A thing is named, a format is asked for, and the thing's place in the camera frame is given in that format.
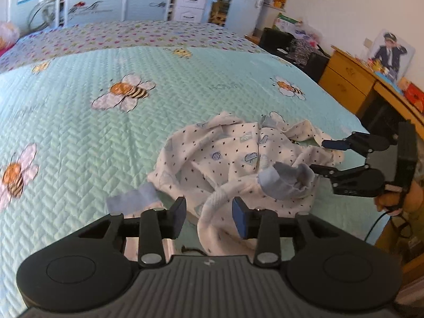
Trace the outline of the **right hand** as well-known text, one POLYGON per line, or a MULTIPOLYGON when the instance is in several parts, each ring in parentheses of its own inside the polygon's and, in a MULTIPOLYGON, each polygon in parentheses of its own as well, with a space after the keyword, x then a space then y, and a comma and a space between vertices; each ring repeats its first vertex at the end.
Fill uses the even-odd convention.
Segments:
MULTIPOLYGON (((396 206, 400 201, 400 193, 388 192, 374 198, 374 204, 379 212, 386 210, 388 207, 396 206)), ((417 211, 423 204, 423 188, 417 183, 413 182, 410 191, 406 194, 403 201, 403 210, 406 213, 413 213, 417 211)))

